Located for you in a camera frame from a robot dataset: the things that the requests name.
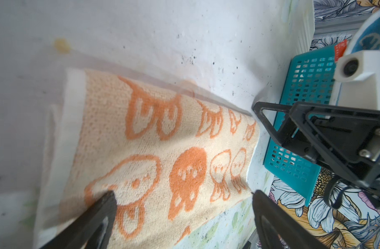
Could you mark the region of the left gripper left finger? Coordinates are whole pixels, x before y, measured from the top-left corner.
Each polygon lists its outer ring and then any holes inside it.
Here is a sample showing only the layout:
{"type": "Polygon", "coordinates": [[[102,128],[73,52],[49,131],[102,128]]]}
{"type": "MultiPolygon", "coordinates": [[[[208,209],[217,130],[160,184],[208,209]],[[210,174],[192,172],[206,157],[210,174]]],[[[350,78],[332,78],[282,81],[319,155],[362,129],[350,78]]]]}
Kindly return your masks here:
{"type": "Polygon", "coordinates": [[[110,241],[116,213],[115,194],[113,191],[108,191],[42,248],[105,249],[110,241]]]}

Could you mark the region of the blue and cream towel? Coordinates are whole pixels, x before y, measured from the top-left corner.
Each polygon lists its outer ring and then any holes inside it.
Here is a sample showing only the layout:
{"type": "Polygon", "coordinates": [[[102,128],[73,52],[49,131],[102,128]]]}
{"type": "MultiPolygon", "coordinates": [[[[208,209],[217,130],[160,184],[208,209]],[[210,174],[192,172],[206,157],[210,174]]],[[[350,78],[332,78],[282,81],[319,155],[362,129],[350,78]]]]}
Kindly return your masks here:
{"type": "Polygon", "coordinates": [[[347,45],[344,55],[361,50],[380,50],[380,10],[362,24],[347,45]]]}

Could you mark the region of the teal plastic basket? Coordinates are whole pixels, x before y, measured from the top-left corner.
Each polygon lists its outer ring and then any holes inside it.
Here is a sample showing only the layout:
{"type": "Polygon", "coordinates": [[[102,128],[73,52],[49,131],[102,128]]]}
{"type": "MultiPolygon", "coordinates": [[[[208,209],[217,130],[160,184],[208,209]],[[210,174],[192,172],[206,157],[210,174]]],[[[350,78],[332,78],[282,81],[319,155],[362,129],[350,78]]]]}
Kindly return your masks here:
{"type": "Polygon", "coordinates": [[[264,166],[309,206],[322,168],[324,143],[318,125],[331,124],[329,105],[336,49],[345,43],[297,55],[287,72],[278,104],[258,102],[254,111],[271,136],[264,166]]]}

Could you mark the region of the orange patterned towel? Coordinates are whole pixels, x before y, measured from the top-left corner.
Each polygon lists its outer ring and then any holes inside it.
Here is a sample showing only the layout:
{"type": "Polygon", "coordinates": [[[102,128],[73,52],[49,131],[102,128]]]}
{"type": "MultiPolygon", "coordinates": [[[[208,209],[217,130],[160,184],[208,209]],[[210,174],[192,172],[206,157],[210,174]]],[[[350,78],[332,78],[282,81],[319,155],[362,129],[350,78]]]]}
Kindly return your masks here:
{"type": "Polygon", "coordinates": [[[168,249],[251,194],[251,116],[108,72],[70,68],[50,114],[40,248],[112,191],[110,249],[168,249]]]}

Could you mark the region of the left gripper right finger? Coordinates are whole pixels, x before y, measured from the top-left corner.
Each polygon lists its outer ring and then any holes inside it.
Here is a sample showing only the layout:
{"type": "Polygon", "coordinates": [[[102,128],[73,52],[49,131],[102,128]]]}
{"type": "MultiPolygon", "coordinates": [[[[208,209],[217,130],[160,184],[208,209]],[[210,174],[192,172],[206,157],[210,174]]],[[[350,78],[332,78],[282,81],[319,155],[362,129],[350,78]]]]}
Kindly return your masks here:
{"type": "Polygon", "coordinates": [[[278,207],[264,192],[257,190],[252,199],[256,230],[264,249],[325,249],[326,246],[278,207]]]}

